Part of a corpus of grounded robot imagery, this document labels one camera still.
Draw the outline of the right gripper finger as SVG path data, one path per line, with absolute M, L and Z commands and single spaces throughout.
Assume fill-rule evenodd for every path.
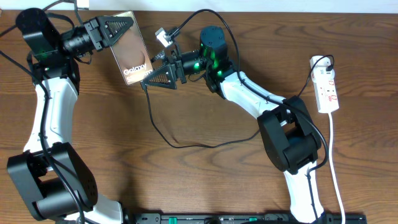
M 153 56 L 150 60 L 153 70 L 158 70 L 168 65 L 169 58 L 165 50 L 160 51 L 158 54 Z
M 146 90 L 149 86 L 176 90 L 176 80 L 177 76 L 174 66 L 167 64 L 160 66 L 141 80 L 141 87 L 143 90 Z

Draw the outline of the Galaxy S25 Ultra smartphone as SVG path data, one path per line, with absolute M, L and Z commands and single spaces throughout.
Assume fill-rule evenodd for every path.
M 133 85 L 153 72 L 144 39 L 132 11 L 115 14 L 114 17 L 129 17 L 132 26 L 111 47 L 126 85 Z

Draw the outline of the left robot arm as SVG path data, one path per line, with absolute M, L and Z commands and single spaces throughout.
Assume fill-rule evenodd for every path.
M 23 152 L 7 172 L 31 216 L 56 223 L 131 223 L 120 202 L 99 194 L 93 173 L 72 146 L 72 119 L 84 55 L 113 46 L 133 25 L 130 17 L 99 16 L 60 33 L 56 14 L 19 13 L 16 27 L 30 47 L 25 72 L 37 94 L 34 124 Z

